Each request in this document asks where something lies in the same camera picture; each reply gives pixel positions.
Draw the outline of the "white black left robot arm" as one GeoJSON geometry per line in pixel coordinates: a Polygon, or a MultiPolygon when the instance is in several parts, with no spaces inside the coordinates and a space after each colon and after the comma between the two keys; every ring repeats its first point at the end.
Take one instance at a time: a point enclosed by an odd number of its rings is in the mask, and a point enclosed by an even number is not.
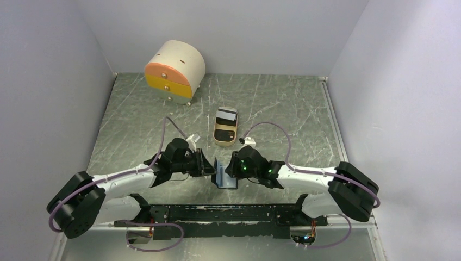
{"type": "Polygon", "coordinates": [[[215,175],[216,169],[193,141],[174,138],[164,151],[131,169],[108,175],[91,176],[85,171],[73,175],[46,207],[49,226],[73,239],[100,223],[155,223],[151,205],[137,190],[159,186],[174,173],[203,177],[215,175]]]}

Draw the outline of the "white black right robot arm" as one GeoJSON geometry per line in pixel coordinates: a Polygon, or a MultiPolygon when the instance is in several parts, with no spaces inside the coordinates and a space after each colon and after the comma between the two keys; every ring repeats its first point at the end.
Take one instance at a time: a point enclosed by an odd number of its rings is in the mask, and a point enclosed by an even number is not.
{"type": "Polygon", "coordinates": [[[300,189],[301,203],[293,211],[299,225],[333,214],[367,222],[378,206],[377,183],[346,161],[336,167],[301,167],[267,160],[252,146],[244,146],[233,152],[225,173],[235,179],[255,178],[271,189],[300,189]]]}

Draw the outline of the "beige oval plastic tray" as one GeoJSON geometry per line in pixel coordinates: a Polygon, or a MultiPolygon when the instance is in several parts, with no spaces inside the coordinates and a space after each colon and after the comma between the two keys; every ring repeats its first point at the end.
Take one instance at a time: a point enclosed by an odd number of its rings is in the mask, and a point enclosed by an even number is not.
{"type": "Polygon", "coordinates": [[[215,116],[215,125],[213,130],[213,138],[215,143],[219,146],[231,146],[235,143],[237,137],[237,130],[238,130],[238,118],[235,121],[228,121],[223,119],[217,119],[215,116]],[[225,130],[232,130],[235,131],[235,139],[232,142],[219,142],[215,140],[214,133],[216,129],[225,129],[225,130]]]}

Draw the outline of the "black leather card holder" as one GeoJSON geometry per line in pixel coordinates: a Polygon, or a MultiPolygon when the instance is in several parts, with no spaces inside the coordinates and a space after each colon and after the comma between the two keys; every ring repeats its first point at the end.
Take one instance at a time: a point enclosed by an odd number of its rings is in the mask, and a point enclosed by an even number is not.
{"type": "Polygon", "coordinates": [[[238,189],[238,180],[226,172],[227,167],[228,164],[222,164],[215,158],[213,168],[216,170],[216,174],[211,176],[211,182],[218,189],[236,190],[238,189]]]}

